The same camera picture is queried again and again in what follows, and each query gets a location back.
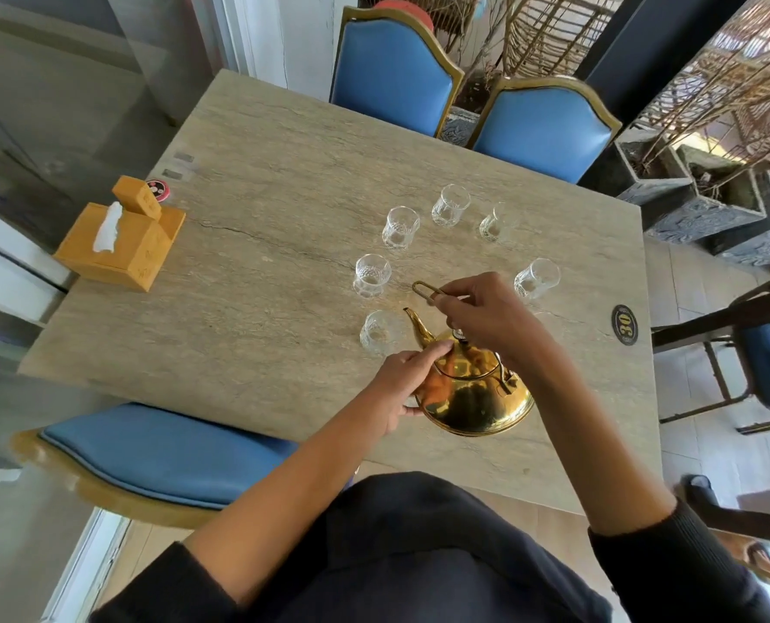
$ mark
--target person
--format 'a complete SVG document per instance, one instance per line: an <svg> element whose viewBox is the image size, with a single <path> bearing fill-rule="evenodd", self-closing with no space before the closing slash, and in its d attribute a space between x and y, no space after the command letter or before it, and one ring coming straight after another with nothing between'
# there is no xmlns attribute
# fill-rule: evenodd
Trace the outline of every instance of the person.
<svg viewBox="0 0 770 623"><path fill-rule="evenodd" d="M770 621L770 601L688 506L636 460L568 354L496 273L433 296L535 397L633 623ZM605 621L612 608L468 492L422 472L342 491L451 348L387 357L313 437L91 615L122 621Z"/></svg>

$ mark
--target glass cup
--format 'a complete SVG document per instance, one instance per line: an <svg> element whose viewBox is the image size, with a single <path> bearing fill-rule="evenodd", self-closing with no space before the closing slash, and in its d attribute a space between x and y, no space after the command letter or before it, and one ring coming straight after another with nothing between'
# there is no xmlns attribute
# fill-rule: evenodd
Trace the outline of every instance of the glass cup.
<svg viewBox="0 0 770 623"><path fill-rule="evenodd" d="M379 297L390 280L390 262L375 253L368 253L356 261L356 279L353 290L362 297Z"/></svg>
<svg viewBox="0 0 770 623"><path fill-rule="evenodd" d="M442 188L440 198L432 208L432 219L437 225L452 228L463 217L463 212L471 204L471 196L462 187L449 183Z"/></svg>
<svg viewBox="0 0 770 623"><path fill-rule="evenodd" d="M359 332L365 350L382 356L407 349L408 320L390 311L374 311L367 316Z"/></svg>
<svg viewBox="0 0 770 623"><path fill-rule="evenodd" d="M561 281L561 270L551 260L540 257L515 276L515 292L533 300Z"/></svg>
<svg viewBox="0 0 770 623"><path fill-rule="evenodd" d="M518 224L518 216L515 210L510 209L503 202L495 203L491 214L480 221L478 233L484 240L499 242L509 235L509 230Z"/></svg>
<svg viewBox="0 0 770 623"><path fill-rule="evenodd" d="M420 215L411 208L400 205L387 213L382 241L389 249L408 249L414 240L416 230L420 228Z"/></svg>

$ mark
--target table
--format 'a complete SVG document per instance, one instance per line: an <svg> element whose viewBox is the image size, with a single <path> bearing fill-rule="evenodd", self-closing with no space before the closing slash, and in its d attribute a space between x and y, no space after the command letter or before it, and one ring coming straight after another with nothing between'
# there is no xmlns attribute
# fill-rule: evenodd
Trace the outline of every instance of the table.
<svg viewBox="0 0 770 623"><path fill-rule="evenodd" d="M188 218L151 293L79 280L24 359L24 374L305 440L380 365L359 344L367 313L411 306L440 332L445 320L411 282L492 269L511 282L548 257L563 279L541 317L633 451L660 472L639 208L227 71L164 157L176 148L199 169L170 183L168 203ZM431 208L451 182L473 203L459 225L441 228ZM513 247L477 235L497 201L524 213ZM380 234L397 205L419 211L422 225L411 248L390 257L385 294L362 300L351 289L354 263L387 253ZM612 334L616 304L637 316L636 345ZM409 419L370 459L581 511L536 411L477 439Z"/></svg>

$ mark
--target tissue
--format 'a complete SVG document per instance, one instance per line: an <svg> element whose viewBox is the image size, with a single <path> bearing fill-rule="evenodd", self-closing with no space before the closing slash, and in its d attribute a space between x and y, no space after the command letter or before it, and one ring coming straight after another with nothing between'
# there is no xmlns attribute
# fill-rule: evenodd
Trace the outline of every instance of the tissue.
<svg viewBox="0 0 770 623"><path fill-rule="evenodd" d="M116 225L120 221L122 216L122 206L119 201L114 201L108 208L108 214L105 215L105 220L99 225L99 231L97 231L97 239L93 241L93 251L99 253L100 251L114 252L114 244L116 243Z"/></svg>

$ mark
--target golden teapot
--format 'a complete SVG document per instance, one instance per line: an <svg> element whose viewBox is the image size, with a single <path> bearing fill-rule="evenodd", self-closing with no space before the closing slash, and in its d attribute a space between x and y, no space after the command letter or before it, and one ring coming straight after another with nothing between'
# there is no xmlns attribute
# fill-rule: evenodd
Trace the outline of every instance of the golden teapot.
<svg viewBox="0 0 770 623"><path fill-rule="evenodd" d="M428 302L432 298L417 287L414 292ZM435 361L428 377L414 392L425 415L450 433L466 437L492 435L510 429L525 418L535 400L523 380L507 367L500 356L470 345L460 331L447 330L434 336L410 308L405 312L414 325L414 334L422 349L436 340L452 339L451 351Z"/></svg>

